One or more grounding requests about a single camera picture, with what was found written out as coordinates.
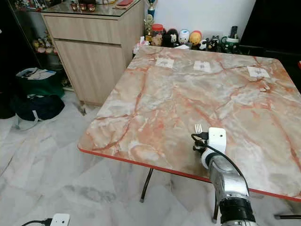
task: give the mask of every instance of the green container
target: green container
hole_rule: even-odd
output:
[[[27,79],[23,75],[28,72],[33,72],[33,70],[36,70],[35,68],[29,68],[25,69],[21,72],[19,72],[16,75],[16,79],[18,83],[23,88],[24,92],[27,95],[35,94],[35,95],[58,95],[59,97],[62,97],[64,95],[64,90],[61,85],[61,75],[60,73],[53,72],[53,71],[47,71],[54,73],[48,78],[45,79]]]

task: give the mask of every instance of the marble floor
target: marble floor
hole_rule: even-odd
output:
[[[55,213],[69,213],[69,226],[214,225],[214,188],[206,182],[155,170],[140,203],[148,169],[81,153],[78,138],[99,108],[87,106],[83,116],[74,93],[63,101],[55,119],[26,131],[12,127],[14,118],[0,120],[0,226]],[[301,225],[273,218],[301,214],[301,203],[254,193],[251,202],[260,226]]]

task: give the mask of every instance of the white wall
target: white wall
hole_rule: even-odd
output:
[[[200,30],[203,38],[229,35],[238,26],[241,38],[256,0],[158,0],[155,23],[168,30]]]

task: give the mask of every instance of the white adapter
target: white adapter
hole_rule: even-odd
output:
[[[227,145],[227,139],[226,139],[226,130],[223,128],[215,128],[215,127],[210,127],[208,130],[208,141],[207,144],[216,150],[225,153],[226,150],[226,145]],[[208,169],[208,165],[206,164],[206,157],[214,153],[213,150],[210,148],[207,148],[206,151],[202,154],[201,157],[201,162],[203,166]]]
[[[67,213],[56,213],[51,221],[50,226],[68,226],[70,215]]]

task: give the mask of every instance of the marble-pattern tabletop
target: marble-pattern tabletop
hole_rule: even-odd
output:
[[[225,128],[251,191],[301,201],[300,118],[301,95],[276,59],[147,46],[78,147],[208,181],[190,135],[196,123]]]

